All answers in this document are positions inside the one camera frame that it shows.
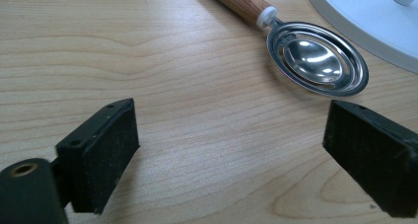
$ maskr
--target wood grain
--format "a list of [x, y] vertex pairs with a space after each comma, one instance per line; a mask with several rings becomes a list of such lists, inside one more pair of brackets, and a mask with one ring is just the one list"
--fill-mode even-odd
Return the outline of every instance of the wood grain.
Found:
[[[309, 0], [266, 0], [332, 31]], [[377, 207], [321, 147], [330, 98], [290, 82], [268, 30], [214, 0], [0, 0], [0, 168], [132, 97], [141, 148], [104, 214], [71, 223], [416, 223]], [[361, 104], [418, 132], [418, 76], [358, 47]]]
[[258, 17], [269, 6], [265, 0], [219, 0], [245, 20], [256, 25]]

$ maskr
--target scoop handle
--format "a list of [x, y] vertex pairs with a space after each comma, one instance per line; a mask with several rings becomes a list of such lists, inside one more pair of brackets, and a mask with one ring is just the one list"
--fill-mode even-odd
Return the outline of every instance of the scoop handle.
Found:
[[259, 19], [260, 15], [263, 12], [271, 12], [271, 11], [265, 11], [273, 10], [274, 7], [272, 7], [269, 3], [267, 3], [265, 0], [219, 0], [228, 8], [239, 14], [242, 18], [244, 18], [246, 21], [250, 22], [251, 24], [258, 25], [259, 27], [264, 27], [264, 23], [261, 23], [262, 20]]

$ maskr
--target shiny metal surface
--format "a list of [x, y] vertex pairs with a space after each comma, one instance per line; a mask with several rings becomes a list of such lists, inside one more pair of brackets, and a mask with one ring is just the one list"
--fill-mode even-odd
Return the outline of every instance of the shiny metal surface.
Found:
[[330, 83], [341, 78], [342, 62], [321, 43], [295, 39], [284, 45], [286, 62], [297, 74], [315, 83]]
[[316, 25], [277, 18], [269, 26], [270, 55], [297, 84], [330, 97], [356, 95], [368, 84], [366, 62], [342, 37]]

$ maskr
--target wooden handle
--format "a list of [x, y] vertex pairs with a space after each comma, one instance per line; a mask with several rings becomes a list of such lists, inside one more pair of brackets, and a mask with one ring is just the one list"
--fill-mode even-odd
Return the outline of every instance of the wooden handle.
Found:
[[257, 23], [260, 14], [269, 6], [264, 0], [219, 0], [245, 20], [252, 24]]

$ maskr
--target light wood surface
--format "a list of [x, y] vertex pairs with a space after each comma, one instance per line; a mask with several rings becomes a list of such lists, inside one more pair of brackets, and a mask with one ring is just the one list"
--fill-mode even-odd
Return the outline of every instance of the light wood surface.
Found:
[[[309, 0], [283, 21], [335, 29]], [[102, 106], [136, 103], [141, 148], [104, 214], [71, 223], [416, 223], [392, 219], [321, 146], [330, 98], [285, 78], [268, 30], [216, 0], [0, 0], [0, 168], [56, 157]], [[358, 47], [343, 99], [418, 132], [418, 75]]]

